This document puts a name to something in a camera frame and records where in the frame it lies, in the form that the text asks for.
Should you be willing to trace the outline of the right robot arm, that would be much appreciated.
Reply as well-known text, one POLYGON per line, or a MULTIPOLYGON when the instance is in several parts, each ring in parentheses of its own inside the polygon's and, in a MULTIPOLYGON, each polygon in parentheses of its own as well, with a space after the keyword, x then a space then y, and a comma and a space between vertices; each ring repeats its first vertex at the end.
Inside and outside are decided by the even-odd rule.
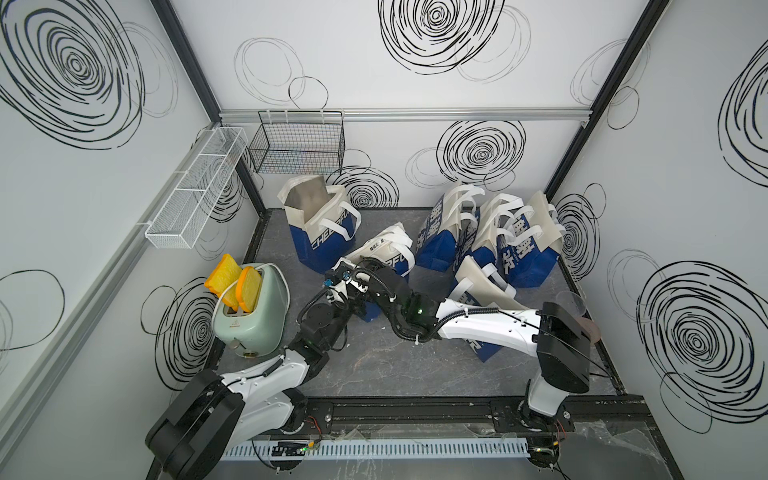
POLYGON ((518 407, 520 422, 530 430, 562 430, 566 398, 590 389, 595 364, 590 332, 556 303, 510 310, 434 299, 411 289, 388 267, 373 270, 345 260, 326 272, 324 288, 328 300, 343 311, 378 305, 403 340, 479 341, 535 358, 538 369, 518 407))

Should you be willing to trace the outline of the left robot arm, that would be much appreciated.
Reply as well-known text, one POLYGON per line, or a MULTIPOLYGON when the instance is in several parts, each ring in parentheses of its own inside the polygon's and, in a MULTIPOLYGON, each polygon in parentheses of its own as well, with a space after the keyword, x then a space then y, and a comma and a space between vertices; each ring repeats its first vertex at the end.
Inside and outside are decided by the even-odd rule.
POLYGON ((360 281, 325 286, 301 311, 300 330, 278 356, 237 372, 202 370, 150 428, 145 444, 163 473, 203 479, 222 455, 265 431, 304 423, 298 388, 316 377, 352 316, 365 311, 360 281))

